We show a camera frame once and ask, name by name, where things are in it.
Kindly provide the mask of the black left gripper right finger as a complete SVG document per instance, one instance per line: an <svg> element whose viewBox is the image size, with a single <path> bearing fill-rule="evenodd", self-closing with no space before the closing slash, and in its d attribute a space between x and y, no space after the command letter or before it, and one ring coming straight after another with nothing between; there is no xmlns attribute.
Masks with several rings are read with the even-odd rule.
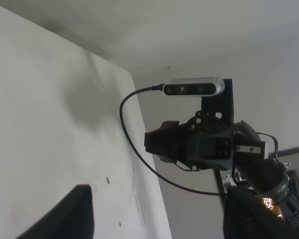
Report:
<svg viewBox="0 0 299 239"><path fill-rule="evenodd" d="M299 239L299 232L290 223L242 187L228 190L223 234L226 239Z"/></svg>

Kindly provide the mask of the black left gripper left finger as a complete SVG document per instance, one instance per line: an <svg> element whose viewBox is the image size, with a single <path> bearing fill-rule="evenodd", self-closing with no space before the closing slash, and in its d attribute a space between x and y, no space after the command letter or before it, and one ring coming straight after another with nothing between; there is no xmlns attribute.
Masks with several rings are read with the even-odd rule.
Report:
<svg viewBox="0 0 299 239"><path fill-rule="evenodd" d="M19 239L92 239L93 197L90 185L75 186Z"/></svg>

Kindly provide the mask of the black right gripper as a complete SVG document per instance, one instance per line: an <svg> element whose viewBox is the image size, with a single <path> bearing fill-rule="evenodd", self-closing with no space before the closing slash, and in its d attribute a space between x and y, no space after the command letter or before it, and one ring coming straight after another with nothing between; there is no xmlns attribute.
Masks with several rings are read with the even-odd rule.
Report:
<svg viewBox="0 0 299 239"><path fill-rule="evenodd" d="M180 162L196 170L228 170L234 157L235 130L231 123L197 112L188 122L165 121L145 133L146 152L165 163Z"/></svg>

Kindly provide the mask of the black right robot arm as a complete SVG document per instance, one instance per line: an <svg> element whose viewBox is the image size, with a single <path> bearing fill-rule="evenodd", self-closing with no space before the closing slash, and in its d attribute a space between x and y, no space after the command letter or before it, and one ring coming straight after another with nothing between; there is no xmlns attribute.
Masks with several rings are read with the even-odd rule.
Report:
<svg viewBox="0 0 299 239"><path fill-rule="evenodd" d="M245 178L227 191L224 238L299 239L299 196L289 188L284 165L266 147L244 121L234 124L203 112L145 134L146 151L161 161L198 170L236 169Z"/></svg>

